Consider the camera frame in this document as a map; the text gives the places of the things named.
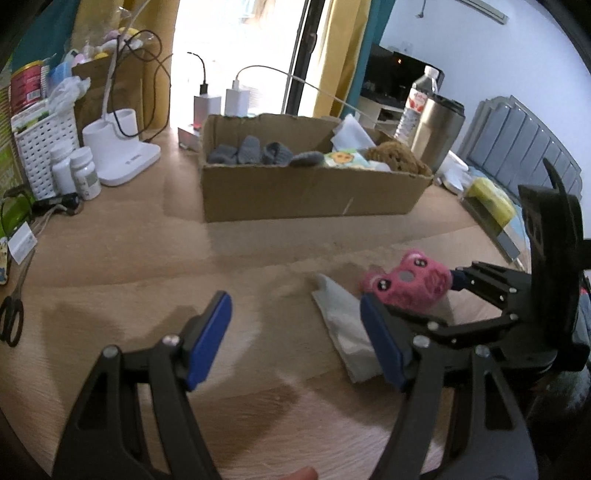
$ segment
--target black lid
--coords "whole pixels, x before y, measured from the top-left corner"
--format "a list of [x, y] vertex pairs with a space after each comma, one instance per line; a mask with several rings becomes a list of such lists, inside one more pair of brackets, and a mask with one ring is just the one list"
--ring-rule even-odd
[[464, 116], [464, 106], [460, 102], [445, 98], [444, 96], [438, 95], [436, 93], [429, 93], [429, 98], [434, 102], [437, 102], [439, 105], [453, 110], [458, 115]]

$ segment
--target scissors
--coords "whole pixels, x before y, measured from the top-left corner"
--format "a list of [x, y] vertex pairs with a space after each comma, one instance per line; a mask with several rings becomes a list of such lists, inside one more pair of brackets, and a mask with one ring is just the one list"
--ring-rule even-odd
[[[12, 294], [8, 295], [0, 306], [0, 341], [6, 342], [11, 348], [16, 347], [21, 339], [22, 323], [25, 315], [21, 301], [21, 290], [34, 255], [35, 251], [33, 250], [22, 266], [21, 273], [18, 276], [17, 286], [14, 287]], [[14, 323], [17, 317], [17, 332], [13, 336], [12, 331], [14, 330]]]

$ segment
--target teal curtain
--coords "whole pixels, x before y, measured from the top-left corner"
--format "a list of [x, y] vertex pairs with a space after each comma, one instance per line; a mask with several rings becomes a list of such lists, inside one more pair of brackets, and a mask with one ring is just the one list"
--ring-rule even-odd
[[80, 0], [53, 0], [31, 24], [12, 55], [12, 71], [50, 57], [55, 67], [70, 45], [70, 36]]
[[[369, 52], [373, 43], [378, 43], [382, 40], [386, 24], [392, 13], [394, 2], [396, 0], [372, 0], [369, 7], [368, 24], [365, 27], [365, 34], [361, 42], [361, 50], [359, 51], [359, 60], [357, 61], [357, 68], [349, 94], [347, 95], [347, 103], [357, 106], [359, 95], [361, 94], [361, 87], [363, 86], [363, 77], [365, 76], [365, 69], [368, 65]], [[343, 108], [341, 118], [345, 118], [352, 110], [348, 107]]]

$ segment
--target white power adapter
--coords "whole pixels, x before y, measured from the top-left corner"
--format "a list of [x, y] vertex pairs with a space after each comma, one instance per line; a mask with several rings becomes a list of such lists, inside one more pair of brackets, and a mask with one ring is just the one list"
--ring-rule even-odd
[[250, 102], [250, 91], [240, 88], [240, 82], [234, 80], [232, 88], [226, 90], [226, 116], [248, 116], [248, 103]]
[[222, 113], [222, 97], [202, 93], [193, 97], [193, 128], [199, 129], [205, 124], [209, 115]]

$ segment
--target pink stuffed animal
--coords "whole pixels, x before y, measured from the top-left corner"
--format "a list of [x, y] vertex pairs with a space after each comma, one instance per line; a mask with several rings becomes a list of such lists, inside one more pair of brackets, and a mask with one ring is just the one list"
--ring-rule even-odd
[[375, 293], [382, 303], [425, 313], [452, 287], [452, 273], [419, 250], [409, 250], [390, 273], [370, 270], [361, 290]]

